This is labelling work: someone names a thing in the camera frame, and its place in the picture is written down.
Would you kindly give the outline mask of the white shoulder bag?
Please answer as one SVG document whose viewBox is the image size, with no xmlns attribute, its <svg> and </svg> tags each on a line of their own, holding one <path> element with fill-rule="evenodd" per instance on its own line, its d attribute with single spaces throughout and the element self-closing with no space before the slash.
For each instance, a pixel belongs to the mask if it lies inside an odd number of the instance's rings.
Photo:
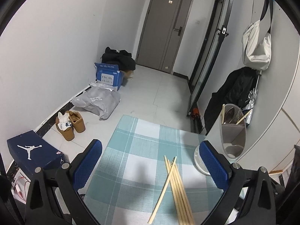
<svg viewBox="0 0 300 225">
<path fill-rule="evenodd" d="M 269 29 L 261 41 L 259 41 L 260 23 L 265 18 L 267 10 L 270 13 Z M 271 27 L 273 21 L 274 4 L 273 0 L 264 0 L 260 19 L 250 24 L 243 33 L 242 61 L 247 67 L 257 71 L 268 69 L 272 58 L 272 37 Z"/>
</svg>

